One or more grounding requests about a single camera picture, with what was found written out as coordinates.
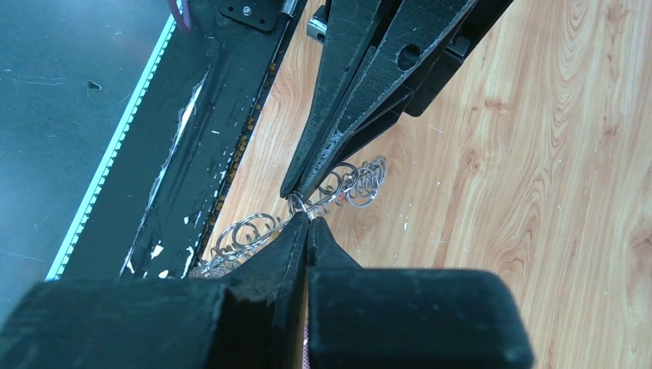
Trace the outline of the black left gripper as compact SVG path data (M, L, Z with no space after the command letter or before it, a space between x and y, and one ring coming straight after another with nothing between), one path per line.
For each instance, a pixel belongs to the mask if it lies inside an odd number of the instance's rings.
M280 189L308 199L332 166L420 116L508 1L329 1L308 120Z

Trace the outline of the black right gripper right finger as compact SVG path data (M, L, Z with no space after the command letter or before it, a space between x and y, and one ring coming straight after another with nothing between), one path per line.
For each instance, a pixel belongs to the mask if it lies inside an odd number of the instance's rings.
M313 368L531 368L509 287L479 269L363 268L323 218L308 229Z

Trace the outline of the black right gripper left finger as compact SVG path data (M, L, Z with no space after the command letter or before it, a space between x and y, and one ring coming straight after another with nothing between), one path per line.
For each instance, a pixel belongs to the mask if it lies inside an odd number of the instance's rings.
M1 329L3 368L296 368L305 242L296 214L219 279L35 285Z

